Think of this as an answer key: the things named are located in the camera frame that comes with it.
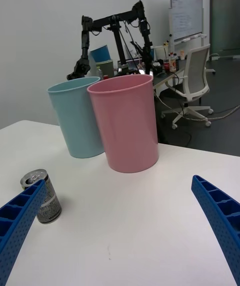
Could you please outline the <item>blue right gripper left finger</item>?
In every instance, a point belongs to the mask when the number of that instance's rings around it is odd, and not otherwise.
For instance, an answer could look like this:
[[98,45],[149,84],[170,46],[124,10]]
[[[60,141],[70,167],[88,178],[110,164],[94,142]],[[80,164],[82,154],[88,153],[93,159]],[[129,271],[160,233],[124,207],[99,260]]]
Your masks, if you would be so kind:
[[0,285],[6,285],[31,225],[47,195],[39,180],[0,209]]

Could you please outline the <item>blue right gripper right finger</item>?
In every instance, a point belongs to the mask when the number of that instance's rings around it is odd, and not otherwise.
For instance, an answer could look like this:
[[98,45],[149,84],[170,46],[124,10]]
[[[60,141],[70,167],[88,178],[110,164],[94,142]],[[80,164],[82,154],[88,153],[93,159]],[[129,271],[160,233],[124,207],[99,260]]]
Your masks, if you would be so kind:
[[191,190],[201,206],[237,285],[240,285],[240,204],[199,175]]

